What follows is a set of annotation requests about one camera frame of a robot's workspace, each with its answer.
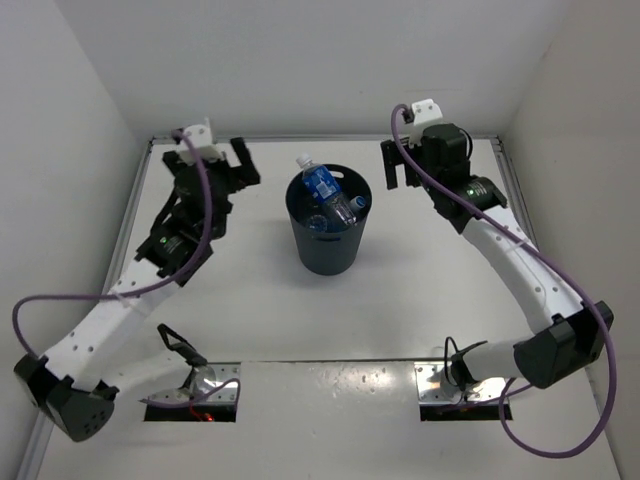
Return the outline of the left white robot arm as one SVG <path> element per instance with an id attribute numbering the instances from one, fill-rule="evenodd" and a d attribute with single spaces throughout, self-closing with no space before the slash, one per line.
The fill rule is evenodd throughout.
<path id="1" fill-rule="evenodd" d="M 74 442 L 97 434 L 114 415 L 117 400 L 129 392 L 158 407 L 151 398 L 153 382 L 168 376 L 192 378 L 208 368 L 207 359 L 188 340 L 161 324 L 157 330 L 165 350 L 158 359 L 120 372 L 105 370 L 153 311 L 212 256 L 212 242 L 226 233 L 230 195 L 261 181 L 241 137 L 230 141 L 236 166 L 196 147 L 183 132 L 175 132 L 174 139 L 187 148 L 163 156 L 174 187 L 129 266 L 62 340 L 42 355 L 28 349 L 14 367 L 31 402 Z"/>

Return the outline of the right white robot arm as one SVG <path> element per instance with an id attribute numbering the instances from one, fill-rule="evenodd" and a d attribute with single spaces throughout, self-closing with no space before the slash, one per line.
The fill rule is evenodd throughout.
<path id="1" fill-rule="evenodd" d="M 436 212 L 489 262 L 524 313 L 529 337 L 480 341 L 456 352 L 448 380 L 465 389 L 487 378 L 522 378 L 546 389 L 594 363 L 604 335 L 578 293 L 536 257 L 505 195 L 486 177 L 472 174 L 468 138 L 453 124 L 427 128 L 420 144 L 381 144 L 387 187 L 421 186 Z"/>

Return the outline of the blue label bottle blue cap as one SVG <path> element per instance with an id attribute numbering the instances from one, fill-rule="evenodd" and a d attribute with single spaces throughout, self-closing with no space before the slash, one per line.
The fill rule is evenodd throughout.
<path id="1" fill-rule="evenodd" d="M 312 232 L 327 233 L 329 231 L 330 222 L 323 214 L 313 214 L 305 220 L 305 227 Z"/>

